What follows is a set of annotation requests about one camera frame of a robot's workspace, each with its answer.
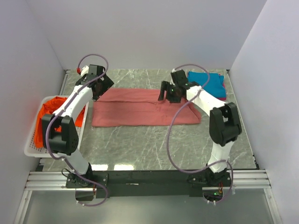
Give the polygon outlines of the salmon pink t-shirt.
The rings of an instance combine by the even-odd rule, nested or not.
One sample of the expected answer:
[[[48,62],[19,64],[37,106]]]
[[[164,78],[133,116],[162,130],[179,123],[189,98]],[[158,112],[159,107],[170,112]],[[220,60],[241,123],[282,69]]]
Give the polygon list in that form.
[[[160,90],[111,88],[93,103],[93,127],[168,126],[186,102],[158,101]]]

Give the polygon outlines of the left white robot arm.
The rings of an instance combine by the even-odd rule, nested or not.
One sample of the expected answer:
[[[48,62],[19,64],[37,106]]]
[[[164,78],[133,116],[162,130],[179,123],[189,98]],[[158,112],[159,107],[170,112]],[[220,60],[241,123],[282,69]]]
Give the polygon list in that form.
[[[80,79],[66,101],[52,114],[42,117],[43,145],[55,160],[64,160],[77,176],[77,182],[87,188],[93,183],[93,171],[79,151],[79,136],[75,121],[90,101],[96,101],[114,82],[106,75],[107,69],[99,65],[79,70]]]

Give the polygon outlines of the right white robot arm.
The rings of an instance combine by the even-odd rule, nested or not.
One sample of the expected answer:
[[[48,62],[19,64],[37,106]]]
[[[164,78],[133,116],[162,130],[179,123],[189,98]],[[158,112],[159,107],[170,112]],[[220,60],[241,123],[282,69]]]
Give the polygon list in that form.
[[[171,103],[186,102],[172,118],[171,125],[181,111],[193,103],[209,117],[209,135],[213,141],[210,159],[207,165],[198,170],[183,170],[176,164],[173,166],[182,173],[199,174],[202,182],[216,186],[222,180],[232,180],[233,174],[227,171],[229,154],[234,142],[242,133],[242,125],[235,103],[225,103],[214,97],[197,82],[190,82],[183,70],[173,69],[171,82],[163,81],[159,100],[167,99]]]

